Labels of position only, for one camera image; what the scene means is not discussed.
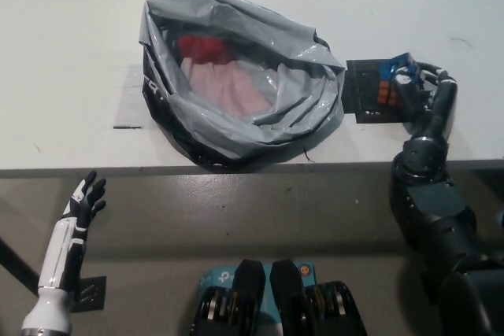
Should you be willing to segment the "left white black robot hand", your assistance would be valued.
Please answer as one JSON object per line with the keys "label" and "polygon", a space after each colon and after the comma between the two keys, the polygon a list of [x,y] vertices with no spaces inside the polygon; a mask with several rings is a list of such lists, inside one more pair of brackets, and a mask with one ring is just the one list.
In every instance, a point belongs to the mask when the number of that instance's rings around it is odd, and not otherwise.
{"label": "left white black robot hand", "polygon": [[106,179],[98,179],[91,171],[80,181],[68,200],[65,210],[55,223],[46,249],[39,288],[63,290],[80,295],[80,273],[87,248],[91,222],[106,206],[102,199]]}

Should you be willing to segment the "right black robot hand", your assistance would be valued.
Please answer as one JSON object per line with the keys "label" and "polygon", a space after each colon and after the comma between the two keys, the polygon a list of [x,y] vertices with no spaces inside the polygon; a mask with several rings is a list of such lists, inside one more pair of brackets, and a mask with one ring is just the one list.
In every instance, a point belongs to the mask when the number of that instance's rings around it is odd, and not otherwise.
{"label": "right black robot hand", "polygon": [[448,71],[426,62],[414,62],[395,69],[391,83],[399,108],[411,124],[412,137],[446,143],[458,94],[457,82]]}

